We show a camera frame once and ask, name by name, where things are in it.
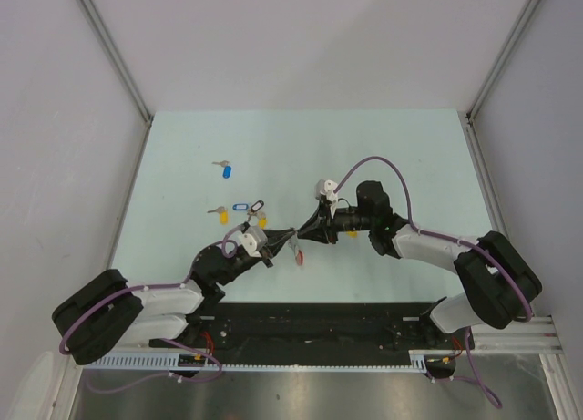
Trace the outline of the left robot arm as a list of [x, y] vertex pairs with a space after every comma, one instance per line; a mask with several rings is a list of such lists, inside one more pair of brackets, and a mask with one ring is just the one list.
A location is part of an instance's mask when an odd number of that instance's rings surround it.
[[117, 269], [105, 270], [53, 311], [58, 351], [87, 365], [121, 345], [161, 339], [192, 346], [201, 336], [194, 315], [213, 308], [225, 295], [223, 286], [244, 272], [258, 264], [272, 267], [295, 233], [237, 227], [201, 249], [179, 282], [130, 282]]

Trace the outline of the red-handled metal key organizer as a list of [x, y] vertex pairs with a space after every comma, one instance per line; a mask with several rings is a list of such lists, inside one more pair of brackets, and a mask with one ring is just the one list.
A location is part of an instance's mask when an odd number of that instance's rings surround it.
[[300, 246], [297, 232], [294, 232], [288, 240], [288, 246], [291, 248], [296, 265], [302, 266], [304, 264], [304, 254]]

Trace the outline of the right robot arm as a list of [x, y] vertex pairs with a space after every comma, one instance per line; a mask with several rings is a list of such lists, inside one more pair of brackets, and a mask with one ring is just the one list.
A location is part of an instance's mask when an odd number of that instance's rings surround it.
[[331, 180], [319, 181], [318, 207], [299, 228], [299, 239], [334, 244], [342, 232], [365, 231], [381, 256], [422, 261], [458, 276], [462, 293], [435, 302], [423, 315], [420, 336], [427, 346], [441, 348], [454, 332], [476, 324], [502, 330], [530, 319], [542, 283], [505, 235], [491, 230], [480, 238], [455, 238], [417, 230], [393, 211], [380, 182], [360, 183], [356, 205], [346, 208], [338, 207], [335, 188]]

